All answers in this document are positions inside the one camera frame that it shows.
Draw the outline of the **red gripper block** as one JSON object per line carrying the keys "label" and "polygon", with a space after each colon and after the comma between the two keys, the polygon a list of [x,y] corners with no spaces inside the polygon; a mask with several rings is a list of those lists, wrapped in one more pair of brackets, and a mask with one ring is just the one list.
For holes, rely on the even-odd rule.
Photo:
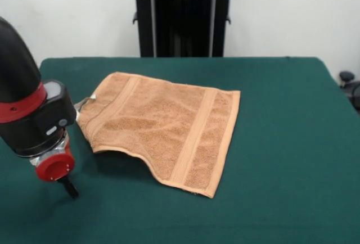
{"label": "red gripper block", "polygon": [[75,167],[75,158],[70,151],[70,142],[64,138],[55,148],[35,158],[35,172],[39,179],[61,183],[71,198],[79,193],[67,176]]}

